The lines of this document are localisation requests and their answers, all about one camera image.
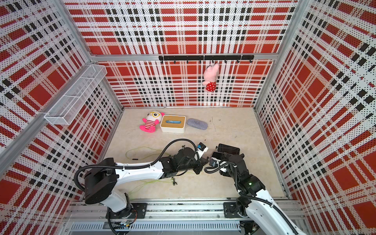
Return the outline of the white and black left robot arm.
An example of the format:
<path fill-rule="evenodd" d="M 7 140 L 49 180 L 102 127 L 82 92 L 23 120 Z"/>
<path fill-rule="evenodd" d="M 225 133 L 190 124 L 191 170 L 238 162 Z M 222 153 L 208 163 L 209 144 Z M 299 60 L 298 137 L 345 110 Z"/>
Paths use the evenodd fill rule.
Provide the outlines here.
<path fill-rule="evenodd" d="M 183 147 L 173 156 L 164 156 L 168 147 L 152 162 L 141 164 L 122 164 L 106 158 L 98 164 L 80 167 L 74 174 L 73 181 L 77 188 L 85 193 L 87 205 L 100 203 L 107 207 L 107 219 L 144 217 L 130 202 L 126 193 L 117 187 L 139 180 L 160 180 L 184 175 L 189 170 L 199 174 L 208 160 L 203 155 L 208 151 L 203 143 L 193 148 Z"/>

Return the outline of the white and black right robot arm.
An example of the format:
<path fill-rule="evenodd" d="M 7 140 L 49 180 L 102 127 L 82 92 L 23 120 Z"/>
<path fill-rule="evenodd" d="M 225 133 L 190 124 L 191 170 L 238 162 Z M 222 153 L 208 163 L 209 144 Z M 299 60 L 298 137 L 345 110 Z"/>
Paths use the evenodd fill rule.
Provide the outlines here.
<path fill-rule="evenodd" d="M 238 213 L 254 221 L 267 235 L 305 234 L 275 203 L 261 180 L 249 173 L 244 154 L 214 152 L 204 171 L 208 174 L 221 172 L 222 176 L 234 180 L 239 194 Z"/>

